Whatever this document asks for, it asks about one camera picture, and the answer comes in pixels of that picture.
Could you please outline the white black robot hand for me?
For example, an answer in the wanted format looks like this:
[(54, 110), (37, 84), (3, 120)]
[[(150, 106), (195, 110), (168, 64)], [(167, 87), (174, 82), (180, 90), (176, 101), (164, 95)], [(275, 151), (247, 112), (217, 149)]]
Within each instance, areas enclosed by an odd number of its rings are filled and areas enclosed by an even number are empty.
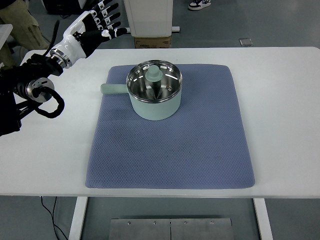
[(52, 59), (64, 69), (77, 60), (88, 58), (101, 43), (127, 33), (120, 27), (119, 4), (112, 0), (99, 0), (84, 11), (63, 33), (63, 39), (49, 51)]

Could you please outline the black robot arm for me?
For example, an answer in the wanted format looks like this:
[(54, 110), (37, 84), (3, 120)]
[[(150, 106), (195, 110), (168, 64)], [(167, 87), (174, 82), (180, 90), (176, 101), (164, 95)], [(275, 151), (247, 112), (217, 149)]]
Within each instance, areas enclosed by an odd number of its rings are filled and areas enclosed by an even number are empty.
[(33, 54), (22, 65), (0, 72), (0, 135), (18, 132), (21, 120), (35, 111), (53, 119), (65, 107), (50, 75), (60, 76), (66, 63), (56, 56)]

